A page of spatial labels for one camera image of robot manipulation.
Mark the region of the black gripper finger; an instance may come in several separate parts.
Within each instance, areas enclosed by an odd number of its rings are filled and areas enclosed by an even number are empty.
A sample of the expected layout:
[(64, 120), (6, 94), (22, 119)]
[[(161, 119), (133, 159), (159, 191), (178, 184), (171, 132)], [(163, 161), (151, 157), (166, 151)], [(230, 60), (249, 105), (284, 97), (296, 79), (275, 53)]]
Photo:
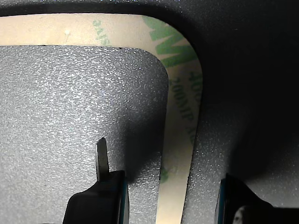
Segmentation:
[(125, 171), (109, 171), (107, 142), (96, 145), (97, 181), (70, 197), (64, 224), (128, 224), (129, 196)]
[(298, 208), (279, 208), (259, 198), (244, 182), (227, 174), (221, 180), (215, 224), (297, 224)]

